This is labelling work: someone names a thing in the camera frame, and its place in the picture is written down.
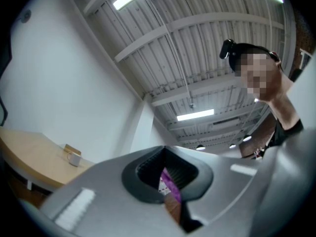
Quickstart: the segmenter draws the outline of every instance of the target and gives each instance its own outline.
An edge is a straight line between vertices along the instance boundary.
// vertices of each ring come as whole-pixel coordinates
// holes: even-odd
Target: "neck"
[[[267,104],[270,106],[276,118],[284,130],[289,130],[300,120],[286,93],[294,83],[282,74],[281,88],[276,96]]]

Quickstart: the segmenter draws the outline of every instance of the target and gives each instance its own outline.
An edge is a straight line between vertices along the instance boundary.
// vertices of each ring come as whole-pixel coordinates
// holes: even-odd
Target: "corrugated metal ceiling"
[[[161,27],[163,22],[176,20],[205,13],[234,12],[269,18],[265,0],[135,0],[120,11],[116,11],[113,2],[104,3],[91,15],[89,20],[94,28],[104,36],[105,49],[114,59],[122,50],[139,38]],[[271,19],[284,24],[281,5],[269,0]],[[170,38],[163,35],[151,39],[147,44],[136,49],[125,57],[121,63],[134,73],[144,93],[153,97],[173,89],[185,86],[180,72],[179,61],[175,52],[179,53],[188,84],[210,78],[230,74],[227,60],[219,58],[219,52],[225,39],[236,42],[247,42],[254,45],[270,47],[280,54],[282,59],[284,46],[284,30],[273,27],[273,42],[270,43],[270,26],[240,20],[204,22],[184,26],[173,31],[172,37],[177,46],[174,50]],[[215,109],[216,114],[238,110],[253,105],[253,99],[247,97],[236,85],[193,96],[196,105],[194,112]],[[157,107],[165,119],[165,123],[176,122],[177,115],[191,113],[188,98],[174,101]],[[190,136],[196,133],[209,132],[209,125],[176,130],[175,136]]]

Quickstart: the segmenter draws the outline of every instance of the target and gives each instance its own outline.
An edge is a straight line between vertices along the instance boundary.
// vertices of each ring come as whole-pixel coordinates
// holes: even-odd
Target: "purple object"
[[[170,177],[166,168],[163,169],[163,171],[161,173],[161,178],[162,178],[163,182],[166,184],[166,186],[170,189],[174,198],[179,203],[181,203],[180,191],[178,190],[178,187],[173,183],[172,178]]]

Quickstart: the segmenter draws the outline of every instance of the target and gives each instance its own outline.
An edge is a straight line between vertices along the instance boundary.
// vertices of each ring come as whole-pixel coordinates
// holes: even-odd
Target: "white wall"
[[[32,0],[12,28],[0,82],[5,127],[44,133],[100,162],[121,152],[139,101],[110,67],[68,0]]]
[[[130,152],[143,150],[150,147],[150,133],[154,121],[155,108],[152,106],[152,98],[147,94],[143,102],[139,105],[135,118],[138,123],[133,134],[133,142],[131,144]]]
[[[150,133],[149,146],[181,146],[181,144],[171,135],[171,133],[154,119],[152,131]]]
[[[305,129],[316,128],[315,78],[316,51],[302,74],[287,92],[287,96],[300,116]]]

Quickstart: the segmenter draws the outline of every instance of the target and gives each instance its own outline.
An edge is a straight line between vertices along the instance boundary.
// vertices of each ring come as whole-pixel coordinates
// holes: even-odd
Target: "wooden table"
[[[84,159],[78,167],[70,165],[63,148],[42,133],[0,127],[0,149],[3,159],[16,172],[49,191],[67,184],[93,165]]]

